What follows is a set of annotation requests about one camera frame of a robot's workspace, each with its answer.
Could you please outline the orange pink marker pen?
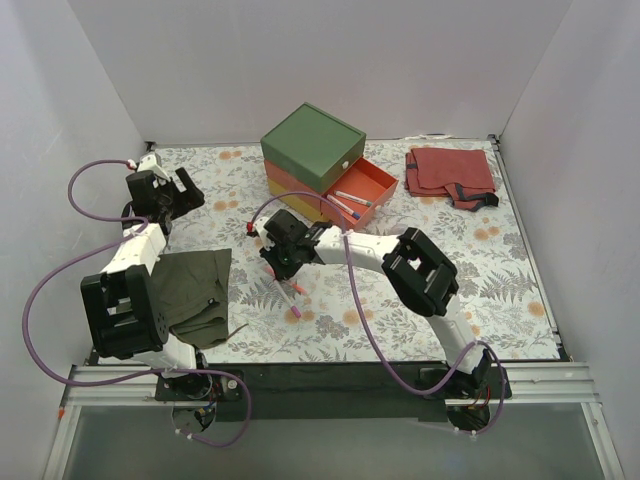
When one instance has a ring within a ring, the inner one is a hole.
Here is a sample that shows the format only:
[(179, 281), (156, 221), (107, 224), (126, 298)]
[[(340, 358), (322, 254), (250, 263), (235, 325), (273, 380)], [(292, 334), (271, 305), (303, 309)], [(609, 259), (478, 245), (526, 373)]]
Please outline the orange pink marker pen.
[[(263, 269), (274, 279), (277, 280), (275, 277), (275, 272), (274, 270), (269, 267), (269, 266), (265, 266), (263, 267)], [(306, 289), (304, 289), (301, 285), (299, 285), (296, 281), (293, 280), (284, 280), (282, 281), (284, 284), (292, 287), (295, 291), (297, 291), (299, 294), (301, 295), (308, 295), (308, 292)]]

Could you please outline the yellow bottom drawer box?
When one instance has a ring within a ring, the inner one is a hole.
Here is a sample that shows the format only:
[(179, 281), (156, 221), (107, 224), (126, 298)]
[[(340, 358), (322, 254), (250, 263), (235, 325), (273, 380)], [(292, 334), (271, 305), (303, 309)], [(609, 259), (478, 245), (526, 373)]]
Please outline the yellow bottom drawer box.
[[(281, 186), (272, 179), (267, 179), (267, 183), (269, 192), (273, 196), (289, 192), (286, 187)], [(327, 221), (327, 217), (321, 212), (320, 201), (315, 197), (305, 195), (288, 195), (282, 197), (281, 201), (311, 222)]]

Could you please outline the white blue marker pen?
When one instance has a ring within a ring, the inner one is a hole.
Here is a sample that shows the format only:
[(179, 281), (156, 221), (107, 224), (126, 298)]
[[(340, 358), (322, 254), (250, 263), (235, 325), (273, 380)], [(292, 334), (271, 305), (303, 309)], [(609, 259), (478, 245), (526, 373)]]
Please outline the white blue marker pen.
[(353, 210), (352, 208), (350, 208), (349, 206), (344, 204), (342, 201), (338, 200), (336, 197), (334, 197), (332, 195), (327, 195), (327, 199), (332, 204), (334, 204), (335, 206), (339, 207), (341, 210), (346, 212), (351, 217), (353, 217), (355, 219), (360, 219), (361, 218), (361, 215), (358, 212), (356, 212), (355, 210)]

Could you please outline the pink drawer box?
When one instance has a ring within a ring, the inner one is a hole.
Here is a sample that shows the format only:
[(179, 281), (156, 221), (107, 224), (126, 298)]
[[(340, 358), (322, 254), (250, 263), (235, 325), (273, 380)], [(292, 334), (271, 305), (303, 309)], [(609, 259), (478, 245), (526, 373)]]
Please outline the pink drawer box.
[[(311, 192), (312, 189), (294, 178), (283, 169), (269, 162), (264, 161), (267, 179), (276, 181), (289, 191)], [(340, 190), (360, 198), (373, 202), (371, 207), (354, 203), (350, 200), (338, 197), (338, 200), (355, 210), (361, 215), (360, 219), (349, 216), (340, 209), (341, 215), (345, 217), (347, 226), (355, 231), (363, 230), (364, 227), (374, 217), (375, 212), (394, 194), (398, 180), (390, 174), (375, 166), (367, 159), (361, 157), (355, 164), (347, 170), (328, 190), (333, 195), (335, 190)], [(321, 212), (327, 217), (327, 221), (339, 223), (339, 215), (324, 202), (320, 201)]]

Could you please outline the white teal marker pen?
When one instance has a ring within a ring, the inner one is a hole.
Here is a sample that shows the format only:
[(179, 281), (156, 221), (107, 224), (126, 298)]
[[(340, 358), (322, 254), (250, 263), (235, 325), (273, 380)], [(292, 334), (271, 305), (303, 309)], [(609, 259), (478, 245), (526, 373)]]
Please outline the white teal marker pen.
[(354, 203), (365, 205), (367, 207), (371, 207), (373, 205), (373, 202), (371, 202), (369, 200), (360, 198), (358, 196), (355, 196), (355, 195), (352, 195), (352, 194), (349, 194), (349, 193), (346, 193), (346, 192), (343, 192), (343, 191), (340, 191), (340, 190), (335, 190), (334, 191), (334, 195), (336, 197), (344, 198), (344, 199), (350, 200), (350, 201), (352, 201)]

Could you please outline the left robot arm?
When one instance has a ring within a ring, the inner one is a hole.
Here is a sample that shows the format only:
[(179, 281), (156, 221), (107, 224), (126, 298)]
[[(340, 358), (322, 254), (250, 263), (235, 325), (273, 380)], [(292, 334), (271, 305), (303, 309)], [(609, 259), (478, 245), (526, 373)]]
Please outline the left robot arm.
[(156, 370), (162, 386), (190, 400), (213, 389), (211, 373), (192, 342), (172, 327), (215, 305), (213, 286), (190, 262), (164, 255), (173, 220), (204, 203), (185, 169), (171, 178), (159, 167), (135, 168), (131, 200), (120, 219), (124, 242), (98, 274), (80, 286), (94, 348), (103, 358), (137, 360)]

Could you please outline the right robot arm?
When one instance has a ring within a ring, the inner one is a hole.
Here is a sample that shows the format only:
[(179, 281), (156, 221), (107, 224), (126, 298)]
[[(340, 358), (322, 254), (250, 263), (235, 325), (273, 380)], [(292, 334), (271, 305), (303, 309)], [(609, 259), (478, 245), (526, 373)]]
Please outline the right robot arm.
[(431, 396), (442, 389), (464, 397), (479, 395), (489, 384), (491, 356), (461, 313), (458, 270), (446, 255), (416, 228), (400, 235), (376, 236), (346, 230), (331, 222), (311, 226), (280, 209), (247, 226), (262, 242), (260, 255), (277, 280), (293, 278), (302, 266), (345, 265), (356, 309), (362, 313), (354, 269), (384, 275), (401, 303), (425, 318), (446, 355), (449, 370), (435, 385), (420, 390), (406, 383), (386, 360), (367, 324), (365, 334), (384, 368), (406, 391)]

